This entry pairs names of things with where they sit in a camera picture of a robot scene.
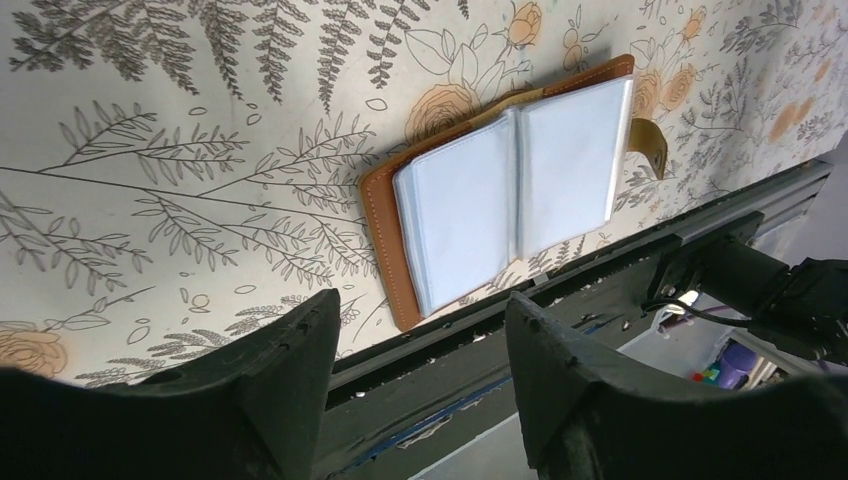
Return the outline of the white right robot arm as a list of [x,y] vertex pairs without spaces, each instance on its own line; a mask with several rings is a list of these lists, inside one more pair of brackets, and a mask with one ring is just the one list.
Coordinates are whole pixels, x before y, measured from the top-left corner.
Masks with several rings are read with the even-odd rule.
[[667,290],[698,290],[742,315],[696,317],[741,328],[810,361],[847,364],[847,262],[804,259],[789,266],[730,235],[690,243],[662,257],[645,312],[682,302]]

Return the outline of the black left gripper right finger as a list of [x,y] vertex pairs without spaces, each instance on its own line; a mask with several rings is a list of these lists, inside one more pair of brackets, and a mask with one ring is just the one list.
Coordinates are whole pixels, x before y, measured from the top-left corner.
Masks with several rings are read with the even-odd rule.
[[640,363],[522,294],[506,342],[524,450],[543,479],[843,479],[847,379],[729,391]]

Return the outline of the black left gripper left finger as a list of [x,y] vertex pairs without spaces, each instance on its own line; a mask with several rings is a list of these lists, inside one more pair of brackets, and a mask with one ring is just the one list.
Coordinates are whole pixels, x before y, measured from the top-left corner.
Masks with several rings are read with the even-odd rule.
[[340,333],[322,290],[141,383],[82,388],[1,371],[5,479],[308,479]]

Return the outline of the brown leather card holder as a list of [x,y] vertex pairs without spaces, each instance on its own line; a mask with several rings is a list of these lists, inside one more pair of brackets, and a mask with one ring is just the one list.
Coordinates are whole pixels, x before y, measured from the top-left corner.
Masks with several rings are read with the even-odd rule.
[[634,57],[623,54],[508,95],[362,177],[362,206],[399,330],[514,261],[607,223],[627,153],[643,155],[664,178],[664,135],[632,113],[634,70]]

